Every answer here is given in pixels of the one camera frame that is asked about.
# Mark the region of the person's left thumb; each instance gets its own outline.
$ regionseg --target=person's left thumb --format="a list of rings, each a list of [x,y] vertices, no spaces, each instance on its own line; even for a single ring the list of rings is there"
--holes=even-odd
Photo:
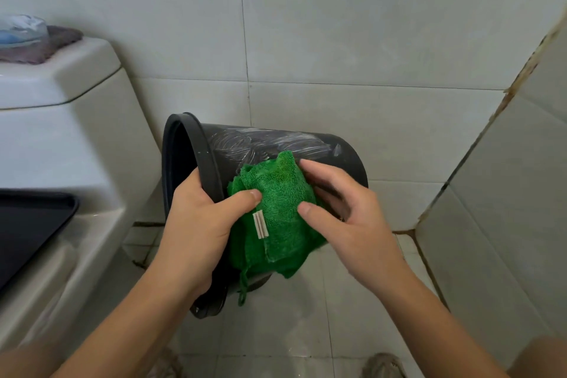
[[[215,205],[218,218],[229,225],[253,210],[262,200],[259,190],[243,190]]]

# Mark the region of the person's left arm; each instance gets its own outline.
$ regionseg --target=person's left arm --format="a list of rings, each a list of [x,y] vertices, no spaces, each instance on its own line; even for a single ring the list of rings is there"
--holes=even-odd
[[[53,377],[129,377],[149,370],[195,299],[209,289],[232,224],[260,200],[258,190],[248,190],[214,204],[194,170],[175,189],[146,273]]]

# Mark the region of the person's right arm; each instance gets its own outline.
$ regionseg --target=person's right arm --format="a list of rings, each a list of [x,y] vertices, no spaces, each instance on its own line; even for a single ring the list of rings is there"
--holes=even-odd
[[[406,264],[376,195],[337,167],[304,159],[300,166],[308,181],[326,188],[315,191],[344,222],[306,202],[299,205],[299,214],[329,241],[348,271],[379,298],[423,374],[427,378],[507,377]]]

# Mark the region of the toilet tank lid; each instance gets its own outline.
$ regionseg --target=toilet tank lid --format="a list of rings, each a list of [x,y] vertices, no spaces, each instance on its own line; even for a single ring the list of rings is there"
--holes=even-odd
[[[83,38],[43,64],[0,62],[0,110],[69,102],[120,69],[112,46]]]

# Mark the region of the toilet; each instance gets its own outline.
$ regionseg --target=toilet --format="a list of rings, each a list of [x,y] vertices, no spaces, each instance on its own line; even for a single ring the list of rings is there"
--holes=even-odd
[[[1,351],[72,327],[158,184],[161,157],[112,46],[95,38],[38,66],[0,63],[0,147],[0,188],[80,202],[0,293]]]

